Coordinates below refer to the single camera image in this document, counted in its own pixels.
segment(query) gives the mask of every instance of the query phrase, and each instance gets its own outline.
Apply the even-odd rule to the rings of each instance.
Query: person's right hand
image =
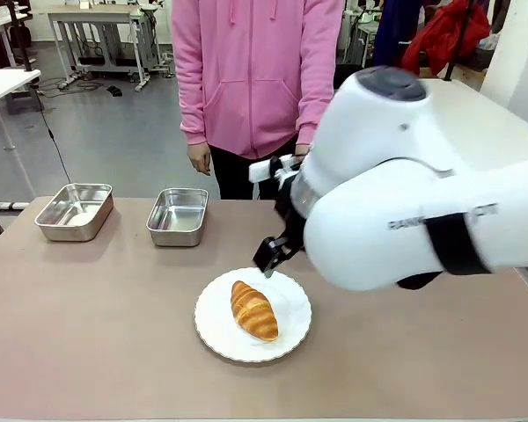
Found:
[[[209,151],[209,145],[207,142],[188,145],[187,156],[190,158],[190,162],[198,172],[203,173],[206,176],[211,174],[209,167],[211,164],[211,152]]]

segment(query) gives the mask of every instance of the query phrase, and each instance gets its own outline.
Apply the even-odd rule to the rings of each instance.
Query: gray joint cap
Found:
[[[428,94],[418,78],[402,69],[380,66],[354,74],[366,90],[394,101],[421,101]]]

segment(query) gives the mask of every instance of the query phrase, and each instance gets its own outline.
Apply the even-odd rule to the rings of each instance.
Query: white plate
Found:
[[[262,341],[238,326],[231,310],[231,290],[237,280],[268,298],[278,322],[277,340]],[[265,362],[282,357],[303,341],[311,325],[311,304],[301,286],[287,275],[274,272],[267,279],[258,268],[240,268],[208,284],[195,305],[194,321],[204,343],[216,353],[242,362]]]

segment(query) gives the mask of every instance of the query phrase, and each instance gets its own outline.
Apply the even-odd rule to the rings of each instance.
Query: plate rim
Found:
[[[312,306],[311,306],[311,301],[309,300],[309,296],[307,295],[307,293],[305,292],[305,290],[301,287],[301,285],[295,281],[292,277],[290,277],[289,275],[286,275],[284,273],[281,273],[281,272],[276,272],[276,273],[279,273],[281,275],[283,275],[284,277],[287,277],[288,279],[290,279],[291,281],[293,281],[300,289],[301,291],[303,292],[303,294],[305,295],[305,298],[307,299],[307,303],[309,304],[309,323],[307,324],[307,329],[305,330],[305,333],[304,335],[301,337],[301,339],[299,339],[299,341],[293,345],[293,347],[291,347],[289,350],[287,350],[286,352],[282,353],[282,354],[278,354],[276,356],[274,356],[273,358],[266,358],[266,359],[256,359],[256,360],[245,360],[245,359],[239,359],[239,358],[234,358],[232,356],[229,356],[228,354],[224,354],[224,353],[221,353],[221,352],[218,352],[212,345],[210,345],[206,340],[205,338],[202,336],[202,334],[200,333],[200,329],[198,328],[198,324],[197,324],[197,305],[198,303],[200,302],[200,297],[202,297],[203,293],[206,291],[206,289],[211,285],[211,283],[213,283],[215,280],[217,280],[219,277],[222,277],[224,276],[225,274],[228,274],[228,273],[232,273],[233,271],[239,271],[239,270],[254,270],[256,269],[255,267],[253,266],[248,266],[248,267],[244,267],[244,268],[236,268],[234,270],[230,270],[226,273],[223,273],[221,275],[218,275],[217,277],[215,277],[215,279],[213,279],[212,281],[210,281],[208,283],[208,285],[206,287],[203,288],[202,292],[197,296],[197,300],[195,301],[195,307],[194,307],[194,327],[195,327],[195,331],[197,332],[197,335],[199,336],[199,338],[202,340],[203,344],[206,345],[209,349],[211,349],[211,351],[213,351],[214,353],[218,354],[219,356],[223,356],[224,358],[227,358],[229,360],[234,360],[236,362],[243,362],[243,363],[261,363],[261,362],[270,362],[272,360],[276,360],[276,359],[281,359],[283,356],[285,356],[286,354],[288,353],[291,353],[293,352],[299,345],[301,345],[301,343],[303,343],[303,341],[307,338],[307,335],[309,334],[309,330],[311,329],[311,323],[312,323]]]

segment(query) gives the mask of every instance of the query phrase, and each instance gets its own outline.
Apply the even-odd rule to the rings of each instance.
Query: black pole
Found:
[[[464,38],[466,37],[467,26],[469,25],[469,18],[472,15],[474,4],[475,0],[468,0],[467,2],[466,15],[464,16],[464,20],[461,23],[461,29],[459,30],[458,43],[456,44],[456,47],[454,47],[454,54],[448,63],[448,69],[446,70],[444,81],[451,81],[451,72],[453,72],[454,67],[456,66],[456,61],[461,53],[461,45],[464,43]]]
[[[10,10],[10,18],[11,18],[11,27],[14,30],[14,36],[16,37],[16,41],[18,42],[18,48],[21,51],[21,58],[24,62],[24,66],[26,67],[26,70],[28,72],[32,71],[32,65],[29,62],[29,57],[27,57],[27,51],[24,47],[24,39],[21,35],[21,31],[19,30],[19,22],[18,18],[16,17],[16,6],[14,5],[13,0],[6,0],[6,5],[8,6],[8,9]]]

